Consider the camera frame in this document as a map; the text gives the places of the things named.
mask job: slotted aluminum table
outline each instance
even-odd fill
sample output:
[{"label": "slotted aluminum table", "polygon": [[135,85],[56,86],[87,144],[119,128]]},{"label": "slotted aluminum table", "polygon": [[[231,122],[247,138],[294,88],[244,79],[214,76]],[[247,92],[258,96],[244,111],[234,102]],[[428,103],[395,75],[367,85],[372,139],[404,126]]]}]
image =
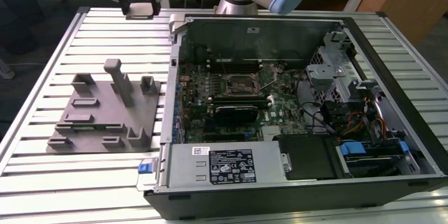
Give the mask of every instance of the slotted aluminum table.
[{"label": "slotted aluminum table", "polygon": [[[108,80],[103,63],[120,58],[131,80],[151,74],[163,82],[152,148],[159,148],[170,63],[170,15],[126,20],[120,9],[78,13],[16,120],[0,143],[0,222],[4,223],[179,223],[160,219],[136,188],[140,161],[159,153],[46,153],[68,98],[75,73]],[[187,13],[212,13],[194,10]],[[440,142],[448,147],[448,86],[387,17],[375,13],[294,12],[292,15],[351,16],[416,105]],[[362,68],[370,76],[366,63]],[[447,223],[448,187],[404,197],[383,207],[198,220],[190,223]]]}]

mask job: barcode sticker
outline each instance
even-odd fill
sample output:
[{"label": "barcode sticker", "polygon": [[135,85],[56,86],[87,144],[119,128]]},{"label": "barcode sticker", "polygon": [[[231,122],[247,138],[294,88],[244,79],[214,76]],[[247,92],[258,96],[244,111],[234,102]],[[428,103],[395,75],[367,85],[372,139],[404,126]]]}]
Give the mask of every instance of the barcode sticker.
[{"label": "barcode sticker", "polygon": [[208,155],[210,151],[211,151],[210,147],[194,147],[192,148],[194,155]]}]

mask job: floor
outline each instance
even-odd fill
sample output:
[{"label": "floor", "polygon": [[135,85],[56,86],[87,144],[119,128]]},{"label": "floor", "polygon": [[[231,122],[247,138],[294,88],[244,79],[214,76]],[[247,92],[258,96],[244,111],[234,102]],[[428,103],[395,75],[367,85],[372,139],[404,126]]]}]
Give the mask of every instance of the floor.
[{"label": "floor", "polygon": [[[11,55],[3,48],[0,48],[2,59],[8,64],[46,64],[60,42],[79,6],[119,7],[118,3],[111,0],[68,0],[66,3],[60,0],[38,1],[47,16],[44,22],[31,27],[39,42],[39,48],[20,56]],[[183,0],[172,1],[178,2],[178,4],[175,4],[176,7],[182,7]],[[218,0],[206,1],[206,7],[212,7],[216,1]],[[188,6],[196,7],[199,2],[199,0],[188,0]],[[446,81],[448,81],[448,71],[444,71],[448,66],[447,41],[448,18],[443,18],[432,32],[428,34],[426,40],[418,45],[418,50],[422,52]],[[12,80],[0,78],[0,139],[8,130],[8,123],[4,123],[4,121],[12,121],[15,119],[44,66],[46,65],[12,66],[16,72],[16,77]]]}]

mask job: warning label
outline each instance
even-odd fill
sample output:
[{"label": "warning label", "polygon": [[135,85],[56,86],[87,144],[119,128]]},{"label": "warning label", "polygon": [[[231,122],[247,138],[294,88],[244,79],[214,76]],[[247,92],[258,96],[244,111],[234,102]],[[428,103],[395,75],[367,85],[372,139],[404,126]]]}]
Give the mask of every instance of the warning label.
[{"label": "warning label", "polygon": [[251,149],[210,151],[208,158],[214,185],[258,181]]}]

